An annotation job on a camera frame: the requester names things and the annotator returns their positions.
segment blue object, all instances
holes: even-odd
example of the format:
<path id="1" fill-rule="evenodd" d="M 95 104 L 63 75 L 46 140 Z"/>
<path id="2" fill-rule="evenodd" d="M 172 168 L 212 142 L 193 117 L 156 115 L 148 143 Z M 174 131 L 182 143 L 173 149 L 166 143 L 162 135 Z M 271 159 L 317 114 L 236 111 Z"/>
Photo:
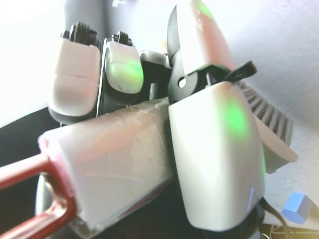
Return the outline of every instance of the blue object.
<path id="1" fill-rule="evenodd" d="M 303 193 L 292 193 L 282 214 L 291 222 L 303 224 L 313 209 L 314 203 Z"/>

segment brush bristles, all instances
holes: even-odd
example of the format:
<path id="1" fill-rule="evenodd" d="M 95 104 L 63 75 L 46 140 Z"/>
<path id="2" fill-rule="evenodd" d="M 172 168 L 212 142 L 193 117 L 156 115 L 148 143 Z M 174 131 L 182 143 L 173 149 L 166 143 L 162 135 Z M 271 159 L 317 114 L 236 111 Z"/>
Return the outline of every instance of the brush bristles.
<path id="1" fill-rule="evenodd" d="M 293 122 L 245 83 L 241 82 L 240 88 L 244 92 L 253 114 L 289 146 Z"/>

